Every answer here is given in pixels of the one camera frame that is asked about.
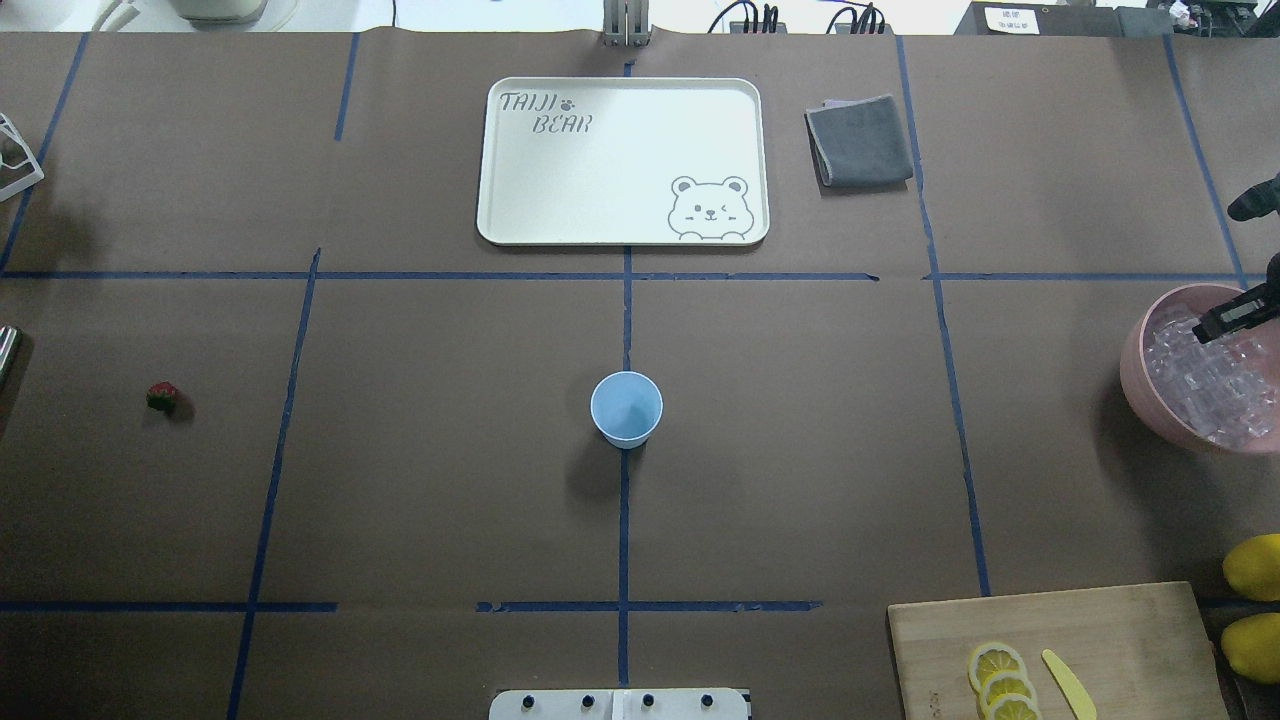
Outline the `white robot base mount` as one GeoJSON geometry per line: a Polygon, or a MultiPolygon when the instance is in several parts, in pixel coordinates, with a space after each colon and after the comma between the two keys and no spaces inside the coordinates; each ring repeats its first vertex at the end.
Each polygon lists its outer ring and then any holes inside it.
{"type": "Polygon", "coordinates": [[[746,691],[727,687],[502,691],[489,719],[751,719],[746,691]]]}

